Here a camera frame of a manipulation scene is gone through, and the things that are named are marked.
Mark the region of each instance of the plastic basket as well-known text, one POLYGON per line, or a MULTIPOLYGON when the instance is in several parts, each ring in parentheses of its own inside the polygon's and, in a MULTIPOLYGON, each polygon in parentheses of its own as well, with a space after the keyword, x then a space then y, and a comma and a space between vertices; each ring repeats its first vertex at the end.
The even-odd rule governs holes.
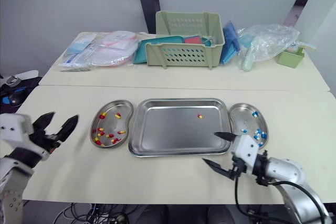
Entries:
POLYGON ((213 38, 211 46, 204 44, 146 44, 149 66, 216 67, 225 43, 222 23, 216 13, 156 13, 156 34, 160 36, 192 36, 213 38))

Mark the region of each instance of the pink package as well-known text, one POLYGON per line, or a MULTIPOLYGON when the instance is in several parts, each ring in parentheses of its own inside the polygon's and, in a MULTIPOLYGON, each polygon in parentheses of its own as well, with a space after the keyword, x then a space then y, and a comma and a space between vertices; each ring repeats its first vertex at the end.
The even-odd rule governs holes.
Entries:
POLYGON ((203 44, 201 37, 198 36, 198 35, 184 38, 184 43, 188 43, 188 44, 203 44))

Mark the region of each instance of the rectangular metal tray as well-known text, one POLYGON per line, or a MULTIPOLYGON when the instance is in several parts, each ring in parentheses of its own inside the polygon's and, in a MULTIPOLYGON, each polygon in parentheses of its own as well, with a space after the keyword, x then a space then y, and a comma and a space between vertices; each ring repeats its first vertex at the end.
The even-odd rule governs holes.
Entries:
POLYGON ((230 142, 214 132, 231 132, 221 100, 148 99, 134 116, 129 150, 141 157, 225 153, 230 142))

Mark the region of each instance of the clear plastic bag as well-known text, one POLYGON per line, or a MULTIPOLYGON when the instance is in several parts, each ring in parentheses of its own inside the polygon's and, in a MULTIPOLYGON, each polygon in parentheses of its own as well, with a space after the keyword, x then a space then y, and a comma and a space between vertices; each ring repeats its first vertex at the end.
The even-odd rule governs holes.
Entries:
POLYGON ((107 35, 87 33, 71 43, 58 66, 61 71, 118 66, 130 61, 137 48, 137 36, 129 31, 116 31, 107 35))
POLYGON ((260 24, 239 29, 240 68, 251 70, 253 62, 273 58, 288 48, 300 32, 280 24, 260 24))

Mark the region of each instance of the small green box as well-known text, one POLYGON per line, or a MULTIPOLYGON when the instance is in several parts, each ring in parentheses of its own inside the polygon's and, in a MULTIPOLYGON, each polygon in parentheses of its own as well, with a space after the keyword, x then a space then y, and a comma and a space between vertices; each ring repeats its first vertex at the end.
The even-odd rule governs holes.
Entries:
POLYGON ((296 68, 300 61, 304 58, 305 53, 303 52, 303 48, 300 47, 296 53, 283 51, 279 54, 278 64, 296 68))

